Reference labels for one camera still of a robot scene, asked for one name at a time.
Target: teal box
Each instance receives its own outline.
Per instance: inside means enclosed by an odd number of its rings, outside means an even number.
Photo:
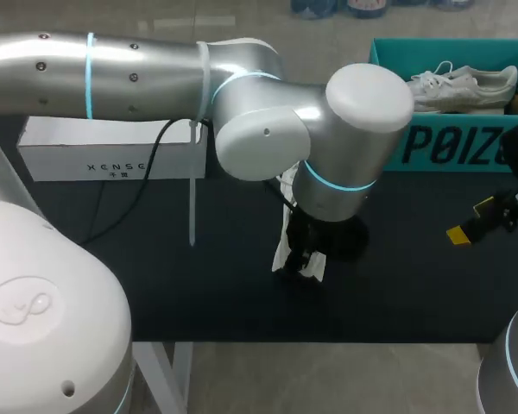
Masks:
[[[518,68],[518,40],[374,39],[370,49],[370,63],[404,80],[435,71],[444,60],[456,69]],[[518,116],[513,115],[414,114],[385,171],[509,173],[499,138],[516,125]]]

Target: white robotic arm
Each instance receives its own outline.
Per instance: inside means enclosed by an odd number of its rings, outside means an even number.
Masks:
[[[379,66],[288,83],[280,56],[256,40],[0,35],[0,114],[207,117],[234,177],[269,179],[299,162],[294,196],[323,222],[356,214],[413,107],[407,85]],[[0,414],[125,414],[130,350],[117,279],[46,222],[0,150]]]

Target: white sneaker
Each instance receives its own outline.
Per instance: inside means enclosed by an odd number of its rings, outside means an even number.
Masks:
[[[438,75],[444,65],[449,72]],[[514,97],[518,69],[509,66],[502,72],[483,72],[469,66],[452,70],[452,63],[441,62],[435,72],[415,75],[407,82],[414,95],[415,112],[461,112],[502,109]]]

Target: white box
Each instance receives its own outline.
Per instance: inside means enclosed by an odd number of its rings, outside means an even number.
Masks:
[[[167,121],[117,122],[31,116],[17,148],[34,181],[142,179],[155,139]],[[207,128],[190,144],[188,120],[161,139],[150,179],[205,176]]]

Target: black mat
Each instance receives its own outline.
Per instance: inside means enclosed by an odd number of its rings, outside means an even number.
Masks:
[[[138,183],[31,183],[16,154],[21,117],[0,142],[45,214],[73,240],[123,212]],[[518,231],[454,248],[445,230],[507,174],[385,173],[361,217],[371,243],[356,265],[329,263],[321,289],[270,272],[281,206],[259,184],[198,182],[188,246],[188,183],[151,182],[118,229],[89,248],[121,281],[137,340],[490,342],[518,309]]]

